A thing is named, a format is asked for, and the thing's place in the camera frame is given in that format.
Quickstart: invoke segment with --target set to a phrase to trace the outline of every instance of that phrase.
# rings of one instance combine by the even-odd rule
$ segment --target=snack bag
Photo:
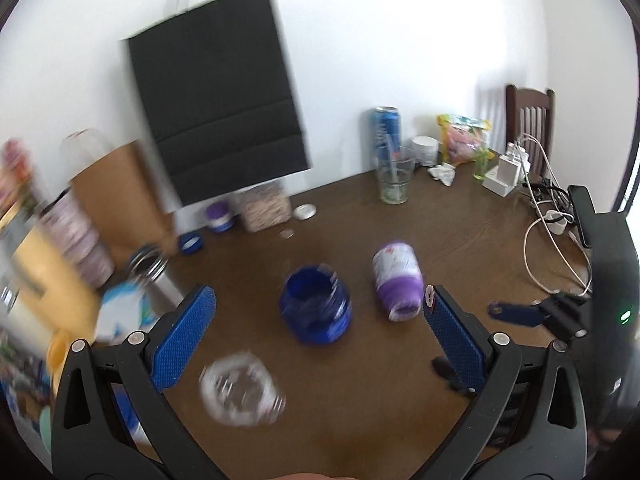
[[[478,148],[486,147],[491,123],[484,119],[443,114],[436,117],[440,125],[441,149],[444,162],[457,166],[476,160]]]

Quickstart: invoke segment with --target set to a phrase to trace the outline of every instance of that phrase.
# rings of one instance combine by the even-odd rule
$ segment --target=chair backrest
[[[516,88],[507,85],[505,88],[507,120],[506,142],[514,142],[521,133],[529,134],[540,141],[550,158],[551,139],[554,130],[554,104],[556,94],[553,90],[546,93],[531,88]],[[531,171],[543,175],[545,159],[540,149],[532,140],[523,142],[529,153]]]

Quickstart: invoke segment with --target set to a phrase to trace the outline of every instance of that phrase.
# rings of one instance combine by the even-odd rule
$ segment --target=blue gripper pad
[[[484,354],[443,297],[434,294],[433,308],[425,304],[426,318],[460,382],[478,392],[486,381]]]
[[[216,297],[210,286],[203,285],[195,295],[188,295],[185,301],[189,300],[153,355],[151,379],[159,392],[178,382],[216,314]]]

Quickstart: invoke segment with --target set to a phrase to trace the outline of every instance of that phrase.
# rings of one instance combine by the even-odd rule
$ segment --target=black paper bag
[[[184,205],[308,169],[270,0],[212,0],[127,42]]]

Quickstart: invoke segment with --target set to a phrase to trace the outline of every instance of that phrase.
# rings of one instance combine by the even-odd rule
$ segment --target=wooden table
[[[466,400],[431,370],[442,354],[423,316],[385,319],[373,285],[371,259],[386,242],[414,247],[426,283],[442,284],[489,332],[521,344],[546,346],[550,334],[491,320],[494,300],[527,303],[545,293],[529,279],[522,259],[524,231],[535,218],[529,200],[514,191],[501,198],[458,169],[451,187],[420,169],[409,200],[386,205],[373,173],[292,198],[318,213],[248,234],[235,226],[205,234],[206,248],[179,257],[181,278],[211,285],[218,313],[179,384],[166,391],[196,441],[232,480],[259,480],[294,472],[360,480],[407,479],[436,449],[462,414]],[[280,233],[293,229],[294,235]],[[582,255],[566,236],[561,249],[586,274]],[[542,229],[529,237],[529,264],[547,286],[579,290]],[[286,277],[300,266],[326,263],[351,292],[353,320],[328,346],[297,342],[278,313]],[[287,397],[271,426],[230,428],[213,421],[198,390],[202,369],[233,352],[250,350]]]

